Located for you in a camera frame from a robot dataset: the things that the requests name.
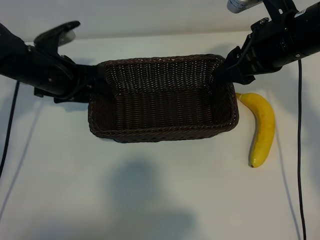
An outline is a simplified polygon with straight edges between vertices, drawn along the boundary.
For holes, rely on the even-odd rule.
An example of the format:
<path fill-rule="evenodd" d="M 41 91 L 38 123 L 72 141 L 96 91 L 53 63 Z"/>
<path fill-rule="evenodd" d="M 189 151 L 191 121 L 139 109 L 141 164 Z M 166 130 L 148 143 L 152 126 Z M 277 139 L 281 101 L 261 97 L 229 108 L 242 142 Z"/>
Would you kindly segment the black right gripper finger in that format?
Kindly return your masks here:
<path fill-rule="evenodd" d="M 250 84 L 255 80 L 253 75 L 245 76 L 239 71 L 222 71 L 217 73 L 217 79 L 224 83 Z"/>
<path fill-rule="evenodd" d="M 212 71 L 214 80 L 240 80 L 241 74 L 238 69 L 241 48 L 234 48 L 217 68 Z"/>

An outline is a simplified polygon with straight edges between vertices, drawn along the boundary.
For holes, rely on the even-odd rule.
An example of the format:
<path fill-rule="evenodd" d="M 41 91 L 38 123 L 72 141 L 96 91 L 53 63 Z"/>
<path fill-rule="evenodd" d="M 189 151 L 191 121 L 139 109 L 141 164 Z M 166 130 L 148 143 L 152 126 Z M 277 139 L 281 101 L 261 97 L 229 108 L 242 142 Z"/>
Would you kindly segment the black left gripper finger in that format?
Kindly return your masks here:
<path fill-rule="evenodd" d="M 112 88 L 105 79 L 105 72 L 99 65 L 78 64 L 76 66 L 76 76 L 78 78 L 77 94 L 112 94 Z"/>

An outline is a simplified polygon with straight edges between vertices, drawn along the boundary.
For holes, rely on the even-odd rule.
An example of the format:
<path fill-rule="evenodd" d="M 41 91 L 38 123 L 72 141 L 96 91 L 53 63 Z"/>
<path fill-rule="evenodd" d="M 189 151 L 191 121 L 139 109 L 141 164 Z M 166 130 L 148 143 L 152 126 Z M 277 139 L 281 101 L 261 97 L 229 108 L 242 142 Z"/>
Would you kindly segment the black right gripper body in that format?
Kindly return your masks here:
<path fill-rule="evenodd" d="M 276 61 L 281 55 L 281 44 L 277 40 L 281 25 L 265 17 L 251 26 L 239 54 L 239 70 L 243 78 L 275 73 L 280 66 Z"/>

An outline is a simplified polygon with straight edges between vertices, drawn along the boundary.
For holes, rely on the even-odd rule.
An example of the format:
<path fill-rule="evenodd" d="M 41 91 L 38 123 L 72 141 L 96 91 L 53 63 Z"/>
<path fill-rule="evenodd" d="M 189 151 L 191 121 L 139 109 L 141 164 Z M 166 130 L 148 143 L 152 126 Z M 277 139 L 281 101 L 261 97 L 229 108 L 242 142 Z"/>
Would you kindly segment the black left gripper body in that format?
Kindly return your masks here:
<path fill-rule="evenodd" d="M 76 64 L 69 57 L 50 55 L 44 50 L 28 45 L 31 61 L 31 81 L 35 83 L 34 95 L 52 97 L 55 103 L 88 102 L 88 66 Z"/>

